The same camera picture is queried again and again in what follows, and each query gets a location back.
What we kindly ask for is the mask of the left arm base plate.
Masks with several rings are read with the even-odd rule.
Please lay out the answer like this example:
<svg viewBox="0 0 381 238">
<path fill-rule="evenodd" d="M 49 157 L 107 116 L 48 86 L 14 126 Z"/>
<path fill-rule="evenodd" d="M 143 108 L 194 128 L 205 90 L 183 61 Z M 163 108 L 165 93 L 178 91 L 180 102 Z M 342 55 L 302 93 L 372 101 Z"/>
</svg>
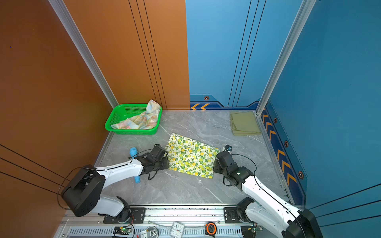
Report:
<svg viewBox="0 0 381 238">
<path fill-rule="evenodd" d="M 116 217 L 106 215 L 104 217 L 104 224 L 142 224 L 144 222 L 146 213 L 145 207 L 132 207 L 125 208 Z"/>
</svg>

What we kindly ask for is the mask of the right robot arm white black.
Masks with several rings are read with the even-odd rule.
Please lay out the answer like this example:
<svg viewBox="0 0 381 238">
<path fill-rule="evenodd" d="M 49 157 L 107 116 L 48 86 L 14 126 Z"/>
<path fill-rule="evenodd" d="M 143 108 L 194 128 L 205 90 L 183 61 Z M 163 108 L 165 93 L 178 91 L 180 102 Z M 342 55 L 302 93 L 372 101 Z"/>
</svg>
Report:
<svg viewBox="0 0 381 238">
<path fill-rule="evenodd" d="M 283 200 L 266 187 L 246 167 L 233 160 L 232 147 L 226 145 L 216 155 L 213 171 L 223 175 L 226 186 L 234 186 L 246 194 L 237 204 L 237 215 L 244 223 L 256 222 L 278 238 L 322 238 L 315 215 L 308 209 Z"/>
</svg>

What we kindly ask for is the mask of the olive green skirt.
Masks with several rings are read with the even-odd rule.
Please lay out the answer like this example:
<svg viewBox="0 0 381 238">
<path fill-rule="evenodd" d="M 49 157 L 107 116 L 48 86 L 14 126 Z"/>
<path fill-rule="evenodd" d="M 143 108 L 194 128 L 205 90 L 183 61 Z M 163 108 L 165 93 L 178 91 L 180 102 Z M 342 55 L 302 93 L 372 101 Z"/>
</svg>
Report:
<svg viewBox="0 0 381 238">
<path fill-rule="evenodd" d="M 262 133 L 253 112 L 230 112 L 230 125 L 234 136 Z"/>
</svg>

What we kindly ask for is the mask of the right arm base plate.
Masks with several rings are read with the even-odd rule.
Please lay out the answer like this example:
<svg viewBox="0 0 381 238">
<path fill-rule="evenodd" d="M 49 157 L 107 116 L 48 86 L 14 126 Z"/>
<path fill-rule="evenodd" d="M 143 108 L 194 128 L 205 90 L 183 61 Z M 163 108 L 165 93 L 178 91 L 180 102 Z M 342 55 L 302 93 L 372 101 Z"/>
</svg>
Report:
<svg viewBox="0 0 381 238">
<path fill-rule="evenodd" d="M 244 215 L 242 210 L 237 209 L 237 207 L 224 207 L 223 212 L 226 224 L 254 224 L 254 222 Z"/>
</svg>

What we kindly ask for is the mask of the green plastic basket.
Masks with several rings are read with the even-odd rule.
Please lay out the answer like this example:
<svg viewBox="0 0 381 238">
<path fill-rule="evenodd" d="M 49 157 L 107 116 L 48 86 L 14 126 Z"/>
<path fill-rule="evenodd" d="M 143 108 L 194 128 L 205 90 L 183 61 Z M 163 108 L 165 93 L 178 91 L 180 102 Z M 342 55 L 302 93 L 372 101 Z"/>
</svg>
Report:
<svg viewBox="0 0 381 238">
<path fill-rule="evenodd" d="M 113 129 L 111 125 L 120 123 L 121 121 L 124 121 L 126 119 L 129 119 L 133 116 L 140 115 L 141 113 L 145 112 L 147 104 L 121 104 L 116 106 L 113 111 L 111 112 L 109 118 L 106 121 L 105 129 L 109 132 L 114 132 L 115 134 L 119 135 L 153 135 L 156 134 L 163 109 L 160 108 L 160 113 L 158 115 L 158 121 L 157 125 L 148 130 L 117 130 Z"/>
</svg>

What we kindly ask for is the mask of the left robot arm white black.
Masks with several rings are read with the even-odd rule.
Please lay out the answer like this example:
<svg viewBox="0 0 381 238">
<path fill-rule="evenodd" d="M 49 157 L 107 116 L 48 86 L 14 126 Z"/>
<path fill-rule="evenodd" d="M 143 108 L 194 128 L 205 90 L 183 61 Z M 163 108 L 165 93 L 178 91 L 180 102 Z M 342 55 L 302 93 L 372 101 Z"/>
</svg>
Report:
<svg viewBox="0 0 381 238">
<path fill-rule="evenodd" d="M 118 223 L 130 222 L 133 217 L 130 205 L 120 196 L 106 196 L 102 191 L 114 183 L 145 174 L 152 180 L 158 171 L 168 168 L 168 151 L 159 144 L 142 152 L 132 148 L 123 163 L 81 167 L 65 187 L 60 187 L 60 196 L 76 217 L 97 213 Z"/>
</svg>

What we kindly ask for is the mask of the lemon print skirt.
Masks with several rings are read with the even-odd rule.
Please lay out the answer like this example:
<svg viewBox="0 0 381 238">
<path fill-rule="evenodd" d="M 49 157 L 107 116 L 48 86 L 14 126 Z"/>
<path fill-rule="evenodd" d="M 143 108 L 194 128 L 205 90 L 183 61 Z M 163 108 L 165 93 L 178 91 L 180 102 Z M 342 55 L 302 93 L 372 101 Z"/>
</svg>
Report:
<svg viewBox="0 0 381 238">
<path fill-rule="evenodd" d="M 171 134 L 165 149 L 170 170 L 213 178 L 214 161 L 220 149 L 175 133 Z"/>
</svg>

